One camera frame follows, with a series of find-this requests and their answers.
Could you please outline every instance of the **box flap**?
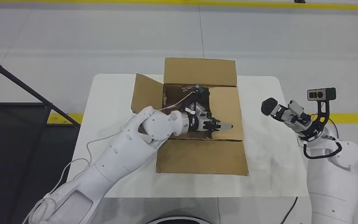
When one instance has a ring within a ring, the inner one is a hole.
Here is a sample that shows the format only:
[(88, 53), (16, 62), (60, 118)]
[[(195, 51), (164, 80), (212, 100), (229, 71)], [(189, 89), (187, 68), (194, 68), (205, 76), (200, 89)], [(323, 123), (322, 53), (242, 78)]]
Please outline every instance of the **box flap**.
[(143, 74), (136, 74), (131, 109), (139, 113), (143, 108), (152, 106), (162, 108), (163, 84)]
[(243, 142), (168, 140), (157, 154), (157, 172), (248, 175)]
[(213, 139), (244, 140), (239, 92), (236, 87), (209, 88), (209, 105), (213, 117), (231, 123), (231, 130), (213, 132)]
[(166, 58), (164, 84), (236, 86), (235, 61), (200, 58)]

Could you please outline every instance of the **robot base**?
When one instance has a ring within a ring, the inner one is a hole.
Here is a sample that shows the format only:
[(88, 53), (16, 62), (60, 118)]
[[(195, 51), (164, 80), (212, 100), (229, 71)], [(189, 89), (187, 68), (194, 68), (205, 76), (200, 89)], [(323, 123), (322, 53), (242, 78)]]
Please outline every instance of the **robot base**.
[(211, 223), (201, 220), (199, 218), (176, 216), (176, 217), (160, 218), (158, 220), (149, 222), (148, 224), (211, 224)]

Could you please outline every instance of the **camera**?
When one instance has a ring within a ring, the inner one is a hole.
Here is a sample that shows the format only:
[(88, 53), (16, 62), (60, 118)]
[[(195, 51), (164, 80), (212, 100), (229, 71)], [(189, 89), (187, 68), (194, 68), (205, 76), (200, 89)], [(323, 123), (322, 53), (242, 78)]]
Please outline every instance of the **camera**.
[(315, 90), (307, 90), (308, 101), (329, 101), (336, 99), (336, 88), (317, 88)]

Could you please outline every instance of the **black metal rod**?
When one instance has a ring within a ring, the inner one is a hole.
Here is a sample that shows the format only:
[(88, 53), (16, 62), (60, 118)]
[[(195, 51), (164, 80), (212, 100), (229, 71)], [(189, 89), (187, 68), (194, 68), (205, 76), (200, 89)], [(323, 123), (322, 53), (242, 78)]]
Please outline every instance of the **black metal rod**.
[(6, 78), (11, 80), (12, 82), (14, 82), (15, 84), (17, 84), (18, 86), (20, 86), (21, 88), (23, 88), (24, 90), (26, 90), (32, 96), (35, 96), (37, 99), (39, 99), (41, 102), (43, 102), (46, 106), (51, 107), (54, 111), (59, 113), (61, 116), (66, 118), (68, 121), (70, 121), (75, 126), (77, 126), (77, 127), (81, 126), (77, 121), (75, 121), (70, 116), (68, 116), (68, 114), (66, 114), (65, 112), (60, 110), (57, 106), (53, 105), (50, 101), (48, 101), (46, 98), (41, 96), (39, 93), (37, 93), (35, 90), (33, 90), (30, 86), (28, 86), (27, 84), (25, 84), (24, 82), (19, 80), (16, 76), (11, 74), (8, 70), (4, 69), (2, 66), (0, 66), (0, 73), (3, 74)]

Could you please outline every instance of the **cable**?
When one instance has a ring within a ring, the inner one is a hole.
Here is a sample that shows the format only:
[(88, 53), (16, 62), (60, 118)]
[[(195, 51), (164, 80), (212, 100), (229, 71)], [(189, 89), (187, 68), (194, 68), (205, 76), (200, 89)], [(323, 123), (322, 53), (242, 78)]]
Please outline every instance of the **cable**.
[(161, 110), (165, 110), (165, 109), (170, 109), (170, 108), (173, 108), (175, 107), (176, 105), (180, 104), (183, 100), (185, 100), (186, 98), (188, 98), (188, 96), (190, 96), (192, 93), (194, 93), (195, 91), (191, 91), (188, 95), (186, 95), (183, 99), (181, 99), (180, 101), (178, 101), (177, 103), (171, 105), (171, 106), (167, 106), (166, 108), (161, 108), (159, 109), (159, 111)]
[(335, 156), (336, 154), (338, 154), (339, 152), (342, 151), (342, 146), (341, 144), (335, 139), (335, 138), (332, 138), (333, 141), (335, 141), (336, 145), (338, 146), (338, 149), (335, 150), (334, 152), (328, 154), (328, 155), (321, 155), (321, 156), (309, 156), (307, 154), (307, 142), (305, 141), (303, 143), (303, 154), (306, 158), (309, 158), (311, 160), (316, 160), (316, 159), (319, 159), (319, 158), (330, 158), (332, 156)]
[[(76, 162), (76, 161), (79, 161), (79, 160), (85, 160), (88, 165), (90, 164), (90, 162), (89, 162), (87, 159), (85, 159), (85, 158), (77, 158), (77, 159), (72, 160), (71, 162), (69, 162), (69, 163), (65, 166), (65, 168), (62, 170), (61, 177), (60, 177), (59, 181), (57, 182), (57, 184), (55, 185), (55, 187), (54, 187), (49, 193), (47, 193), (43, 198), (41, 198), (38, 202), (36, 202), (35, 206), (34, 206), (34, 207), (32, 208), (32, 210), (27, 214), (27, 216), (26, 216), (25, 219), (23, 220), (22, 224), (25, 224), (27, 220), (29, 221), (29, 224), (30, 224), (30, 223), (34, 223), (34, 224), (40, 223), (40, 221), (43, 220), (43, 218), (44, 218), (44, 216), (45, 216), (45, 214), (46, 214), (47, 207), (48, 207), (48, 205), (49, 205), (49, 204), (48, 204), (48, 200), (54, 202), (54, 204), (55, 204), (55, 208), (53, 209), (52, 214), (51, 214), (49, 217), (51, 217), (51, 216), (55, 213), (55, 211), (56, 211), (56, 209), (57, 209), (57, 203), (56, 203), (56, 201), (55, 201), (53, 198), (49, 198), (49, 196), (56, 190), (56, 188), (58, 187), (58, 185), (61, 183), (61, 180), (62, 180), (62, 178), (63, 178), (63, 175), (64, 175), (64, 173), (65, 173), (65, 170), (69, 167), (69, 165), (71, 165), (73, 162)], [(38, 221), (33, 222), (34, 213), (35, 213), (36, 209), (37, 209), (39, 206), (41, 206), (42, 204), (45, 204), (44, 213), (42, 214), (41, 218), (40, 218)]]
[(107, 137), (104, 137), (104, 138), (99, 138), (99, 139), (96, 139), (96, 140), (92, 140), (90, 142), (87, 142), (86, 144), (86, 149), (88, 151), (88, 154), (89, 154), (89, 164), (91, 165), (92, 164), (92, 154), (91, 154), (91, 151), (90, 149), (88, 148), (88, 146), (93, 143), (93, 142), (98, 142), (98, 141), (101, 141), (101, 140), (105, 140), (105, 139), (108, 139), (110, 137), (113, 137), (113, 136), (116, 136), (117, 134), (119, 134), (120, 132), (122, 131), (122, 128), (119, 130), (119, 132), (115, 133), (115, 134), (112, 134), (110, 136), (107, 136)]
[(337, 126), (336, 124), (333, 122), (333, 120), (331, 118), (329, 118), (329, 120), (332, 122), (333, 126), (335, 126), (335, 130), (336, 130), (336, 133), (337, 133), (337, 138), (339, 139), (339, 135), (338, 135), (338, 129), (337, 129)]
[(65, 166), (65, 168), (62, 170), (62, 174), (61, 174), (60, 179), (58, 180), (56, 186), (50, 191), (49, 194), (52, 194), (52, 193), (56, 190), (56, 188), (58, 187), (58, 185), (61, 183), (61, 180), (62, 180), (62, 178), (63, 178), (63, 174), (65, 173), (65, 170), (67, 169), (67, 167), (68, 167), (69, 165), (71, 165), (73, 162), (76, 162), (76, 161), (78, 161), (78, 160), (85, 160), (85, 161), (87, 162), (87, 166), (90, 165), (90, 162), (89, 162), (88, 160), (86, 160), (85, 158), (77, 158), (77, 159), (72, 160), (71, 162), (69, 162), (69, 163)]
[[(122, 131), (122, 127), (121, 127), (120, 130), (119, 130), (117, 133), (115, 133), (115, 134), (112, 134), (112, 135), (110, 135), (110, 136), (107, 136), (107, 137), (104, 137), (104, 138), (99, 138), (99, 139), (92, 140), (92, 141), (88, 142), (88, 143), (86, 144), (86, 149), (87, 149), (88, 154), (89, 154), (89, 160), (86, 159), (86, 158), (77, 158), (77, 159), (72, 160), (71, 162), (69, 162), (69, 163), (65, 166), (65, 168), (62, 170), (61, 177), (60, 177), (59, 181), (57, 182), (57, 184), (55, 185), (55, 187), (54, 187), (49, 193), (47, 193), (43, 198), (41, 198), (38, 202), (36, 202), (35, 206), (34, 206), (34, 207), (32, 208), (32, 210), (27, 214), (27, 216), (26, 216), (25, 219), (23, 220), (22, 224), (25, 224), (26, 221), (29, 221), (29, 224), (39, 224), (39, 223), (43, 220), (43, 218), (44, 218), (44, 216), (45, 216), (45, 214), (46, 214), (47, 207), (48, 207), (48, 205), (49, 205), (49, 204), (48, 204), (48, 201), (52, 201), (52, 202), (54, 202), (54, 204), (55, 204), (55, 208), (53, 209), (52, 213), (51, 213), (50, 216), (49, 216), (49, 217), (51, 217), (51, 216), (55, 213), (55, 211), (56, 211), (56, 209), (57, 209), (57, 203), (56, 203), (56, 201), (55, 201), (53, 198), (50, 198), (50, 195), (56, 190), (56, 188), (57, 188), (57, 187), (59, 186), (59, 184), (61, 183), (61, 180), (62, 180), (62, 178), (63, 178), (63, 175), (64, 175), (64, 173), (65, 173), (65, 170), (66, 170), (72, 163), (74, 163), (74, 162), (76, 162), (76, 161), (79, 161), (79, 160), (85, 160), (85, 161), (87, 162), (87, 166), (84, 168), (84, 170), (82, 170), (79, 174), (77, 174), (77, 175), (73, 178), (73, 180), (76, 179), (76, 178), (78, 178), (79, 176), (81, 176), (85, 171), (88, 170), (88, 168), (89, 168), (90, 165), (92, 164), (92, 153), (91, 153), (90, 148), (89, 148), (88, 146), (89, 146), (91, 143), (93, 143), (93, 142), (98, 142), (98, 141), (105, 140), (105, 139), (108, 139), (108, 138), (110, 138), (110, 137), (116, 136), (116, 135), (119, 134), (121, 131)], [(35, 213), (35, 211), (37, 210), (37, 208), (38, 208), (39, 206), (41, 206), (42, 204), (45, 204), (44, 213), (42, 214), (42, 216), (41, 216), (41, 218), (40, 218), (39, 220), (37, 220), (36, 222), (33, 222), (34, 213)]]
[(292, 209), (295, 207), (296, 202), (297, 202), (297, 199), (298, 199), (298, 197), (296, 197), (295, 202), (293, 203), (293, 205), (291, 206), (290, 210), (288, 211), (288, 213), (286, 214), (286, 216), (285, 216), (284, 219), (282, 220), (281, 224), (284, 224), (284, 223), (285, 223), (287, 217), (288, 217), (289, 214), (291, 213)]

